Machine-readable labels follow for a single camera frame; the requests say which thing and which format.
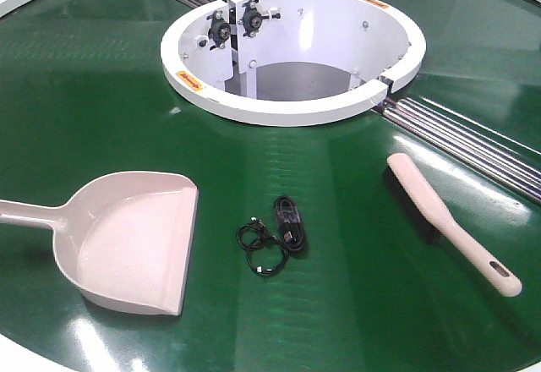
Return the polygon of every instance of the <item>green conveyor belt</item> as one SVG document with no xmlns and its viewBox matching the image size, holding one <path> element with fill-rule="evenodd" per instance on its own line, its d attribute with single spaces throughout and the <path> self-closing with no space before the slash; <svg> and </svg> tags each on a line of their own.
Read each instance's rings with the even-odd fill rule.
<svg viewBox="0 0 541 372">
<path fill-rule="evenodd" d="M 539 5 L 383 1 L 427 38 L 399 96 L 511 137 L 541 167 Z M 50 232 L 2 225 L 0 333 L 81 372 L 104 362 L 96 336 L 121 372 L 504 372 L 541 360 L 538 205 L 373 112 L 279 129 L 195 107 L 169 86 L 159 54 L 188 11 L 173 0 L 37 0 L 0 21 L 0 198 L 61 205 L 122 170 L 178 172 L 199 187 L 180 317 L 89 303 L 58 271 Z M 419 239 L 381 180 L 397 151 L 522 279 L 520 296 L 501 297 L 449 243 Z M 309 252 L 263 279 L 235 230 L 251 216 L 273 224 L 279 194 L 298 202 Z"/>
</svg>

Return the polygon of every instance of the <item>pink dustpan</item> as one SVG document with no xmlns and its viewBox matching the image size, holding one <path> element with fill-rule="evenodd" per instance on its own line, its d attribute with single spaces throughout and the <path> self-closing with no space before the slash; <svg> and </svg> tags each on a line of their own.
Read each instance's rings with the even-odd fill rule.
<svg viewBox="0 0 541 372">
<path fill-rule="evenodd" d="M 179 315 L 197 195 L 182 175 L 117 172 L 59 207 L 0 200 L 0 222 L 52 228 L 58 268 L 95 304 Z"/>
</svg>

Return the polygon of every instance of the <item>brush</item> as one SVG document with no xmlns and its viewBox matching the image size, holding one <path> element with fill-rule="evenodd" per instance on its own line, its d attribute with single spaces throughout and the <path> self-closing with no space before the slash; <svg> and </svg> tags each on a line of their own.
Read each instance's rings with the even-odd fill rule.
<svg viewBox="0 0 541 372">
<path fill-rule="evenodd" d="M 521 281 L 455 221 L 407 154 L 393 154 L 387 163 L 385 180 L 395 195 L 402 192 L 409 200 L 413 210 L 408 214 L 415 213 L 416 228 L 429 241 L 443 234 L 502 295 L 513 297 L 521 292 Z"/>
</svg>

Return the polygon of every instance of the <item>white circular rim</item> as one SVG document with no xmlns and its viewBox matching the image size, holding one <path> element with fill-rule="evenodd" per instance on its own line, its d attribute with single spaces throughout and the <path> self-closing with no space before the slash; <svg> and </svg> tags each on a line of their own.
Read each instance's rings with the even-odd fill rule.
<svg viewBox="0 0 541 372">
<path fill-rule="evenodd" d="M 368 0 L 355 0 L 368 3 Z M 181 58 L 183 51 L 179 42 L 183 33 L 196 20 L 205 18 L 221 9 L 227 13 L 227 3 L 216 1 L 196 8 L 177 19 L 166 31 L 161 40 L 161 61 L 164 73 L 171 86 L 184 98 L 196 106 L 224 118 L 243 123 L 270 126 L 304 126 L 331 123 L 349 118 L 369 110 L 385 99 L 390 91 L 401 89 L 409 83 L 420 69 L 426 52 L 426 41 L 423 32 L 404 13 L 392 6 L 374 3 L 371 7 L 391 16 L 406 32 L 410 47 L 402 59 L 388 68 L 378 79 L 371 79 L 358 88 L 337 96 L 307 101 L 267 101 L 227 93 L 217 89 L 197 77 L 190 71 Z M 200 83 L 193 86 L 180 79 L 178 73 L 187 73 Z"/>
</svg>

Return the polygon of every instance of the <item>screw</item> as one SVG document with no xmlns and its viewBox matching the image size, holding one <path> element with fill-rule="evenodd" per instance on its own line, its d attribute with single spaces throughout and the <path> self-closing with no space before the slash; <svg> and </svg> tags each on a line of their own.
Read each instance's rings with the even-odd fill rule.
<svg viewBox="0 0 541 372">
<path fill-rule="evenodd" d="M 230 35 L 231 31 L 227 27 L 220 28 L 220 30 L 218 31 L 218 36 L 221 40 L 227 41 Z"/>
<path fill-rule="evenodd" d="M 250 19 L 249 26 L 257 30 L 261 26 L 261 23 L 261 17 L 259 15 L 255 15 Z"/>
</svg>

